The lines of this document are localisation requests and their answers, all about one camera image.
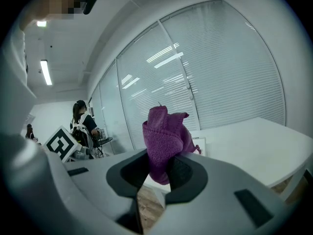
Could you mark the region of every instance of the white desk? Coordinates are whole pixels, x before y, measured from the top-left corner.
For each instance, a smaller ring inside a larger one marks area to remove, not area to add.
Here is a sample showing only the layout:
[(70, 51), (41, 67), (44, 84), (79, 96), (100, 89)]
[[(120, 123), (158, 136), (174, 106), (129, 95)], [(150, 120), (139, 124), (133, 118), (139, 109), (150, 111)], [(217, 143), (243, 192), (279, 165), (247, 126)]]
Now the white desk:
[[(268, 187), (303, 167), (313, 150), (313, 139), (258, 117), (191, 135), (205, 137), (208, 157), (236, 165)], [(149, 176), (145, 185), (170, 191), (169, 185), (162, 186)]]

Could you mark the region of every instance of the purple towel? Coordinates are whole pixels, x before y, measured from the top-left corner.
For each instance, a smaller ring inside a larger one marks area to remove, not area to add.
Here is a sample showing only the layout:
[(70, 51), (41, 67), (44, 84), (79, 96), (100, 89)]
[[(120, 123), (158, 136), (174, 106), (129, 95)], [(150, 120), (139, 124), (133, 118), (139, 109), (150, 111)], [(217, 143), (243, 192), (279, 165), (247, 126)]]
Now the purple towel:
[(165, 172), (169, 159), (181, 151), (194, 152), (191, 135), (182, 124), (189, 115), (184, 113), (168, 114), (166, 106), (153, 107), (148, 121), (142, 124), (143, 137), (149, 156), (150, 176), (159, 184), (169, 183)]

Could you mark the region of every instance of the person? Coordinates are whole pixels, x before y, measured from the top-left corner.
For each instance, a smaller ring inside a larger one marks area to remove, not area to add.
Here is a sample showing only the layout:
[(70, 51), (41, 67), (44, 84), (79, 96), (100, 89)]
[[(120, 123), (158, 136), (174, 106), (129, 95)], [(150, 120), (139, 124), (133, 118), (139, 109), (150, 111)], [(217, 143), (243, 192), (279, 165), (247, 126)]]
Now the person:
[(31, 139), (31, 140), (35, 139), (35, 136), (34, 136), (34, 133), (33, 133), (33, 127), (31, 126), (30, 123), (27, 125), (27, 133), (25, 135), (25, 138)]
[(87, 111), (86, 103), (83, 100), (78, 100), (73, 106), (73, 118), (70, 123), (70, 129), (73, 129), (74, 124), (83, 124), (86, 126), (89, 133), (94, 139), (97, 139), (99, 135), (99, 128), (96, 123), (93, 121), (92, 117), (85, 112)]
[(32, 0), (20, 13), (4, 40), (0, 49), (1, 68), (11, 69), (26, 86), (27, 64), (24, 41), (26, 27), (37, 21), (62, 19), (64, 15), (74, 13), (74, 9), (80, 7), (81, 1), (83, 0)]

